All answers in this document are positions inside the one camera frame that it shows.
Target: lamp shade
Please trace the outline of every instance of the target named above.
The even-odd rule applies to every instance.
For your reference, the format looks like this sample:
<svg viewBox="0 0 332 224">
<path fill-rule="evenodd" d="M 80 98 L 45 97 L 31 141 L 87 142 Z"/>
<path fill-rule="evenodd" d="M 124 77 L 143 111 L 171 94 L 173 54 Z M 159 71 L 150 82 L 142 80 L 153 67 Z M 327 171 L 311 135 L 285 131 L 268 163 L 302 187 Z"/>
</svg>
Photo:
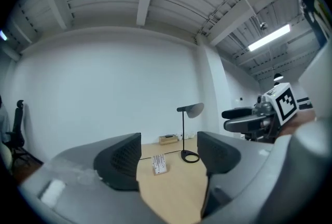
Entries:
<svg viewBox="0 0 332 224">
<path fill-rule="evenodd" d="M 204 103 L 197 103 L 188 106 L 179 107 L 176 110 L 181 112 L 185 111 L 190 119 L 199 116 L 204 109 Z"/>
<path fill-rule="evenodd" d="M 282 79 L 282 78 L 284 78 L 284 77 L 283 77 L 281 74 L 276 73 L 276 74 L 274 75 L 273 80 L 274 80 L 274 81 L 277 81 L 277 80 L 280 80 L 280 79 Z"/>
<path fill-rule="evenodd" d="M 23 109 L 23 102 L 24 102 L 24 100 L 19 100 L 19 101 L 17 101 L 17 107 L 18 108 L 20 108 L 20 109 Z"/>
</svg>

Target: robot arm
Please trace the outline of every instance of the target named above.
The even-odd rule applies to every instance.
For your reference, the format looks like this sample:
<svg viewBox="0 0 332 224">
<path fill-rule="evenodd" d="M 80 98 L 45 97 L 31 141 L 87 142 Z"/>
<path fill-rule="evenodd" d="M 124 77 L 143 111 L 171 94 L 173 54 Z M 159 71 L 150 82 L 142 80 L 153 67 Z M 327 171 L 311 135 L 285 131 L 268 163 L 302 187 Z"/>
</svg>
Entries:
<svg viewBox="0 0 332 224">
<path fill-rule="evenodd" d="M 257 98 L 255 107 L 227 110 L 222 117 L 225 130 L 246 134 L 255 139 L 277 137 L 281 127 L 296 114 L 299 107 L 289 83 L 281 83 Z"/>
</svg>

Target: floor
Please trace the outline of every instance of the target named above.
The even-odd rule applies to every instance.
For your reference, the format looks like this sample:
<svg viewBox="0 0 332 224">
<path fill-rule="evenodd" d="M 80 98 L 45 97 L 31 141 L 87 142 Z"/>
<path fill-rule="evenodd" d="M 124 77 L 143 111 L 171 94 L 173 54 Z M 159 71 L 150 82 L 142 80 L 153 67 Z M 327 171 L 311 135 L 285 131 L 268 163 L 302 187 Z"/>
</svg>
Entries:
<svg viewBox="0 0 332 224">
<path fill-rule="evenodd" d="M 32 158 L 28 157 L 27 160 L 29 164 L 24 161 L 17 160 L 12 169 L 13 178 L 18 185 L 24 182 L 24 180 L 26 180 L 31 174 L 33 174 L 42 166 Z"/>
</svg>

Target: cable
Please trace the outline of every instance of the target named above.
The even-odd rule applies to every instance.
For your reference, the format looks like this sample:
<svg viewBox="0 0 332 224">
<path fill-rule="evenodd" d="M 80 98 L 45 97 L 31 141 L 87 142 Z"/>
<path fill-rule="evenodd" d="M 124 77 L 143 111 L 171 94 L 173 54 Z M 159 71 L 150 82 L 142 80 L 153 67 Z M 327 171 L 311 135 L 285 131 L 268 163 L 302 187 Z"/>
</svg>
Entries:
<svg viewBox="0 0 332 224">
<path fill-rule="evenodd" d="M 164 154 L 166 155 L 166 154 L 175 153 L 175 152 L 179 152 L 179 151 L 182 151 L 182 150 L 176 150 L 176 151 L 167 152 L 167 153 L 164 153 Z"/>
</svg>

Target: black lamp base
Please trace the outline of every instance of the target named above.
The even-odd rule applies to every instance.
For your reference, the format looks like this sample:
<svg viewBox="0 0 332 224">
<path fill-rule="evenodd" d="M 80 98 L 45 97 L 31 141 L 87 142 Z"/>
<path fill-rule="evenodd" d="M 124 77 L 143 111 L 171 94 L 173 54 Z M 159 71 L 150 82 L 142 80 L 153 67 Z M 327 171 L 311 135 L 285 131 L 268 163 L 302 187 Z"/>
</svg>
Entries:
<svg viewBox="0 0 332 224">
<path fill-rule="evenodd" d="M 194 161 L 186 160 L 187 156 L 195 156 L 195 157 L 197 157 L 197 160 L 194 160 Z M 181 150 L 181 158 L 187 163 L 195 163 L 200 160 L 200 157 L 198 154 L 196 154 L 195 152 L 189 151 L 189 150 Z"/>
</svg>

